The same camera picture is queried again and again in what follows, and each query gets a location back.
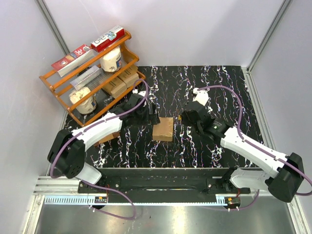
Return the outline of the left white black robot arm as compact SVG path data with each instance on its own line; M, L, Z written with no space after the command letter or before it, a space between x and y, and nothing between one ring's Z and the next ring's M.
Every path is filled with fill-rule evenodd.
M102 118L82 127L57 133L48 161L50 177L65 176L86 181L91 190L100 193L105 189L101 172L85 161L85 153L103 138L120 132L132 125L155 125L160 123L155 103L149 102L146 93L132 94L128 101L112 108Z

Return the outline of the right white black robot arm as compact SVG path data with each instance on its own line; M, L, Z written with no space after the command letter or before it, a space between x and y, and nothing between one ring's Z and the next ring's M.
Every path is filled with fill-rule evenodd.
M272 150L252 138L239 134L231 124L212 118L198 101L188 103L181 114L181 122L191 126L202 137L229 149L255 163L260 170L231 169L222 180L222 189L233 193L238 188L266 190L283 202L291 202L304 178L302 157Z

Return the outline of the brown cardboard express box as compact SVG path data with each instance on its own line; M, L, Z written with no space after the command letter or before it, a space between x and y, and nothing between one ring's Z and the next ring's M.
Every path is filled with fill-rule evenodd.
M154 141L173 141L174 119L172 117L160 117L160 123L153 126Z

